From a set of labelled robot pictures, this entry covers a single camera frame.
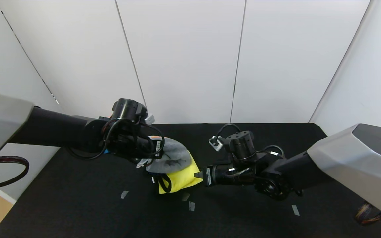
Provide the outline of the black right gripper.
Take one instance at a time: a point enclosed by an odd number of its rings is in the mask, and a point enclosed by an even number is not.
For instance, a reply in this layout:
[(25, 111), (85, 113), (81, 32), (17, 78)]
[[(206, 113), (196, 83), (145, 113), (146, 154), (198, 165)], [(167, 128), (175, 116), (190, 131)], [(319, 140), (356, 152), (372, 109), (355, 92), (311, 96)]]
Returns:
[(229, 178), (226, 172), (229, 170), (229, 164), (217, 164), (204, 167), (202, 171), (195, 172), (194, 177), (203, 179), (206, 187), (216, 185), (229, 185)]

